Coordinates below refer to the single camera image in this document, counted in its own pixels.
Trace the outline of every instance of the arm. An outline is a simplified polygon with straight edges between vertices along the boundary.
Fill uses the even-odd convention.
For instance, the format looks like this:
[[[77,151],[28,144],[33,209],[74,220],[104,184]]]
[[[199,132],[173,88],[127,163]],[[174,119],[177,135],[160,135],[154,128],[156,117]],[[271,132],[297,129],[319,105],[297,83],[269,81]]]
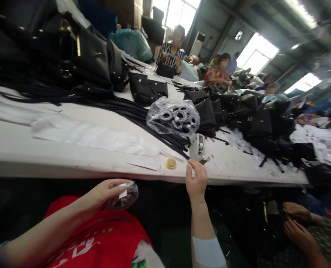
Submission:
[[[124,192],[115,187],[128,180],[101,182],[72,204],[50,215],[32,229],[0,249],[0,259],[8,268],[33,268],[45,263],[51,254],[85,221],[92,218],[109,198]]]
[[[288,221],[284,224],[284,232],[291,242],[304,253],[308,260],[308,267],[330,268],[314,237],[298,222],[290,217],[287,219]]]
[[[205,268],[207,266],[198,263],[199,256],[195,255],[194,249],[194,238],[196,240],[204,240],[213,242],[216,239],[217,247],[204,248],[206,253],[211,251],[212,256],[216,259],[216,263],[222,263],[221,268],[227,268],[225,257],[221,251],[220,245],[218,244],[213,225],[210,220],[209,211],[205,202],[205,189],[207,186],[207,174],[204,166],[199,162],[192,159],[188,160],[189,165],[187,166],[186,175],[186,187],[190,197],[191,203],[191,258],[192,266],[194,268]],[[195,178],[191,177],[191,167],[195,170]]]

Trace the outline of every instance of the hand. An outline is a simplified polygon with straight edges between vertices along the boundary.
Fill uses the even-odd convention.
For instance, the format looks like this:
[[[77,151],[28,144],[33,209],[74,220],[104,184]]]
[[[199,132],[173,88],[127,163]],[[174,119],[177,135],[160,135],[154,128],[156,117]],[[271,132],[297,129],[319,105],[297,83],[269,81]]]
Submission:
[[[178,59],[178,58],[175,59],[175,65],[176,66],[180,67],[180,62],[181,62],[180,59]]]
[[[284,224],[284,232],[289,240],[301,249],[306,256],[321,253],[319,245],[314,237],[295,220],[287,216],[288,221]]]
[[[303,220],[308,223],[312,222],[311,213],[308,209],[301,205],[292,202],[285,202],[283,203],[283,208],[286,213],[292,215],[294,218]]]
[[[191,168],[195,170],[195,177],[191,177]],[[207,185],[207,173],[202,164],[189,159],[186,173],[186,187],[191,203],[205,203],[205,190]]]
[[[77,199],[71,204],[71,206],[77,208],[77,210],[86,213],[87,216],[92,217],[97,212],[101,211],[105,202],[121,194],[126,190],[126,186],[117,185],[128,183],[130,180],[126,179],[108,179],[93,188],[84,196]]]

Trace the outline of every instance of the window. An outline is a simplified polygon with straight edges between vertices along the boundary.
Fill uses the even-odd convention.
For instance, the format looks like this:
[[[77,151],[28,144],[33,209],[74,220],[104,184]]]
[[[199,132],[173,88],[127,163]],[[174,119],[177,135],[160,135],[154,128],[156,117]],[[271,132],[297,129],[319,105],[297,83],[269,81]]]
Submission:
[[[244,70],[251,68],[251,73],[257,74],[279,51],[265,38],[255,33],[237,59],[237,66]]]
[[[188,34],[201,0],[153,0],[153,6],[164,12],[163,25],[175,28],[179,24]]]
[[[308,91],[309,89],[318,85],[322,80],[316,77],[312,73],[308,73],[302,77],[297,83],[291,86],[289,89],[285,91],[285,94],[292,92],[295,89],[299,89],[301,91]]]

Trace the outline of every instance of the clear plastic bag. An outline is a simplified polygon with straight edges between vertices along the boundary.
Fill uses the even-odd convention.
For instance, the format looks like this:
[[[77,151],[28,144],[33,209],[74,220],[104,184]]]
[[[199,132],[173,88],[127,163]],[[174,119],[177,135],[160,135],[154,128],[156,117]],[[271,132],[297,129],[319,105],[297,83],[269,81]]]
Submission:
[[[159,134],[193,135],[200,126],[200,115],[191,100],[161,97],[152,103],[147,125]]]

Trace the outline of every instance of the small round container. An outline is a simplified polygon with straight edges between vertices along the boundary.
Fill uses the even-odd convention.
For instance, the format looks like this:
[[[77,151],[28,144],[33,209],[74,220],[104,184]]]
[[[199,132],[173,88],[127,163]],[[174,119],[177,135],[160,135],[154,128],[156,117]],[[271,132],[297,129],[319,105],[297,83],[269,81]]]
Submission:
[[[137,200],[139,195],[138,186],[134,181],[127,184],[127,195],[125,197],[119,198],[115,196],[111,198],[106,205],[107,210],[125,210],[129,208]]]

